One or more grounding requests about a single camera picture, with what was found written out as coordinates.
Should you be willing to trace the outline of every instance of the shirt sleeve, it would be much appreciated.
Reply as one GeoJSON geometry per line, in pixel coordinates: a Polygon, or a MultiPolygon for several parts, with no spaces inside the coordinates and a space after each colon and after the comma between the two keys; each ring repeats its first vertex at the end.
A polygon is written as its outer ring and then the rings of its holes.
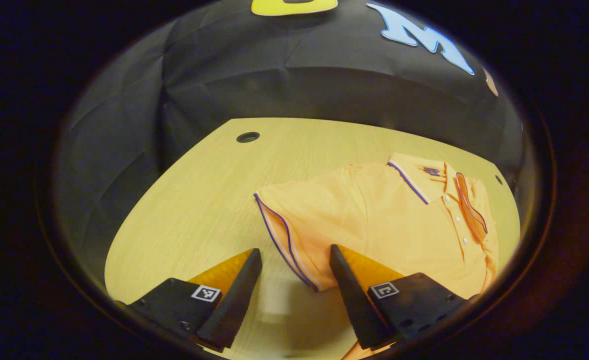
{"type": "Polygon", "coordinates": [[[472,198],[470,202],[483,216],[488,232],[480,242],[481,248],[486,255],[486,276],[481,291],[488,289],[497,277],[499,264],[499,242],[497,228],[493,215],[491,214],[490,199],[484,183],[476,180],[471,186],[472,198]]]}
{"type": "Polygon", "coordinates": [[[265,227],[283,259],[316,291],[336,287],[330,248],[366,248],[366,210],[352,165],[306,182],[262,187],[255,193],[265,227]]]}

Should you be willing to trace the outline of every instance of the letter m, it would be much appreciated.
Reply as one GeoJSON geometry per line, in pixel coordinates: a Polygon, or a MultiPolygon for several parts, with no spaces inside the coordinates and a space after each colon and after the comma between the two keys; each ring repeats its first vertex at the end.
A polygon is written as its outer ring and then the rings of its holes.
{"type": "Polygon", "coordinates": [[[466,73],[475,75],[475,71],[473,71],[473,68],[468,65],[466,59],[464,59],[461,52],[457,50],[455,44],[444,35],[429,27],[421,29],[412,21],[386,7],[375,4],[367,4],[367,6],[375,9],[381,14],[383,21],[388,27],[381,32],[384,37],[410,46],[417,46],[417,39],[430,53],[436,52],[437,46],[441,44],[441,47],[443,48],[441,55],[443,55],[447,61],[466,71],[466,73]],[[411,38],[408,35],[408,32],[413,34],[416,39],[411,38]]]}

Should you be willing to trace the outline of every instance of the shirt collar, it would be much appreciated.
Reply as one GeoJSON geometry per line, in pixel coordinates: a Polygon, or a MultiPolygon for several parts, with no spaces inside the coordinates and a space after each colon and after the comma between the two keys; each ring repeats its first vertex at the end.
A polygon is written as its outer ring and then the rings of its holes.
{"type": "Polygon", "coordinates": [[[457,171],[447,162],[393,153],[388,160],[388,165],[397,169],[416,196],[426,205],[446,194],[459,202],[459,192],[455,182],[457,171]]]}

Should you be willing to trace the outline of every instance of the polo shirt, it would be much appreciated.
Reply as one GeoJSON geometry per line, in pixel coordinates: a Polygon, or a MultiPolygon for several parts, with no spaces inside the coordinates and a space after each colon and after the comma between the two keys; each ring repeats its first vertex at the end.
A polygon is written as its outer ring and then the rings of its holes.
{"type": "Polygon", "coordinates": [[[399,272],[423,272],[468,299],[497,273],[499,247],[484,183],[444,161],[393,153],[303,182],[262,187],[256,202],[272,241],[315,291],[336,287],[339,244],[399,272]]]}

